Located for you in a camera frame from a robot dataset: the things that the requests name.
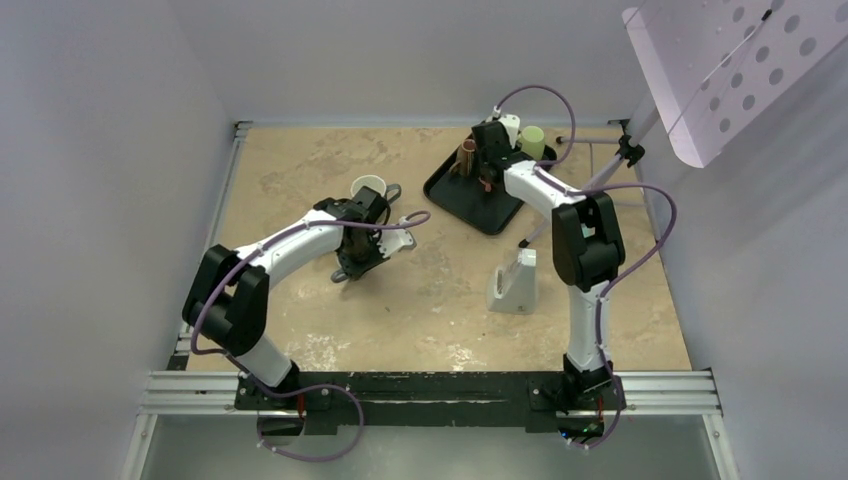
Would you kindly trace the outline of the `green mug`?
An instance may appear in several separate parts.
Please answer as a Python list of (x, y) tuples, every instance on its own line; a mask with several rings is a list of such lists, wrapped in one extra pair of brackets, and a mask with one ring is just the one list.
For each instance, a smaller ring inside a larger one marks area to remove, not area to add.
[(518, 143), (520, 151), (533, 160), (541, 161), (544, 158), (546, 139), (540, 127), (534, 125), (524, 127), (520, 132)]

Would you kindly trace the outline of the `brown ribbed mug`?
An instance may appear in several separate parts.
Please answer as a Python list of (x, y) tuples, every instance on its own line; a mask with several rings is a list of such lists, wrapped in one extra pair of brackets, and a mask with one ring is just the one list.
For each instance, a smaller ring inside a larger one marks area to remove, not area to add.
[(465, 139), (455, 151), (454, 163), (449, 169), (451, 174), (470, 177), (478, 173), (476, 166), (477, 145), (473, 138)]

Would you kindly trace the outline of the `small blue-grey mug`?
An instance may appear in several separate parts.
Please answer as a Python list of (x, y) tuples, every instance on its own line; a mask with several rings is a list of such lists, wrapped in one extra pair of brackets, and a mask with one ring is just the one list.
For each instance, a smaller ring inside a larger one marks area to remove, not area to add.
[(344, 283), (351, 279), (350, 275), (344, 269), (336, 270), (330, 277), (333, 283)]

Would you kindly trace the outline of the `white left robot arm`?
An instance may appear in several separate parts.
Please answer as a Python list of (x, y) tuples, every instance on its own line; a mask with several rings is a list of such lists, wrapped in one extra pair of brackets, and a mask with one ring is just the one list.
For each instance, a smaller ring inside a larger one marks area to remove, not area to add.
[(361, 278), (389, 258), (380, 242), (390, 215), (390, 200), (363, 187), (350, 198), (319, 201), (299, 223), (253, 246), (215, 245), (201, 259), (181, 317), (260, 381), (259, 395), (272, 408), (287, 408), (297, 399), (299, 368), (265, 332), (271, 289), (330, 252), (339, 263), (333, 282)]

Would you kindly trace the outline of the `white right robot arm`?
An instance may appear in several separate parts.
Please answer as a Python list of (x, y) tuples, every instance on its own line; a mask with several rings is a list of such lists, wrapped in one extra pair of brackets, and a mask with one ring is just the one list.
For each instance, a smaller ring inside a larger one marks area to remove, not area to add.
[(533, 207), (550, 223), (553, 265), (570, 296), (569, 345), (559, 392), (569, 404), (584, 407), (612, 381), (604, 307), (626, 257), (613, 201), (603, 192), (580, 193), (549, 174), (512, 146), (500, 121), (473, 126), (471, 137), (482, 181)]

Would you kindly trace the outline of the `grey-blue ceramic mug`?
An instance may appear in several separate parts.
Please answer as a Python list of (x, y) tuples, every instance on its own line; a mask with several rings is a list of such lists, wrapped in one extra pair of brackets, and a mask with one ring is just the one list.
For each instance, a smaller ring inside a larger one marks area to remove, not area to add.
[(397, 183), (387, 183), (378, 175), (362, 175), (356, 178), (350, 186), (350, 193), (355, 196), (363, 188), (370, 189), (382, 195), (389, 204), (394, 203), (402, 195), (402, 187)]

